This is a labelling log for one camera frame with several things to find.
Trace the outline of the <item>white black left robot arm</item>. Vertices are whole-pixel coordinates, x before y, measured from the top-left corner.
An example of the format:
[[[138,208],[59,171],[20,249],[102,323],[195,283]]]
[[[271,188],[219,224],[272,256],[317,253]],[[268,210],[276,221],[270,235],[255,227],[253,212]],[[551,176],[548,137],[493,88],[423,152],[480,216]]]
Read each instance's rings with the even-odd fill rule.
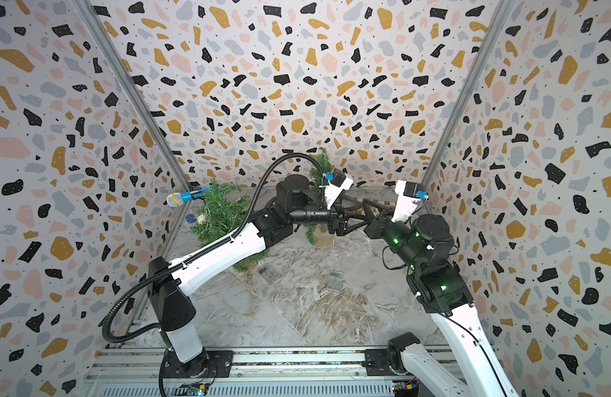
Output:
[[[206,351],[195,330],[196,307],[191,295],[221,271],[290,237],[300,225],[323,224],[328,232],[345,236],[367,226],[381,208],[369,199],[345,194],[352,180],[335,170],[315,192],[303,175],[290,175],[276,187],[276,196],[254,211],[238,233],[182,258],[156,258],[149,265],[155,280],[148,294],[170,362],[204,364]]]

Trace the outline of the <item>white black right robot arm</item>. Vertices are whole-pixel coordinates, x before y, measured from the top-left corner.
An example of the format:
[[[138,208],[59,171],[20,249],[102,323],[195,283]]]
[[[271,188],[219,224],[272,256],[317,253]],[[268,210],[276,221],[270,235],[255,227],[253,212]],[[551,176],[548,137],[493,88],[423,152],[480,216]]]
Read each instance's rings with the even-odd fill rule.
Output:
[[[401,259],[411,292],[438,325],[463,377],[447,370],[410,332],[388,342],[391,369],[415,376],[435,396],[515,396],[482,330],[470,289],[449,260],[457,245],[444,218],[423,214],[407,225],[381,214],[365,233],[383,240]]]

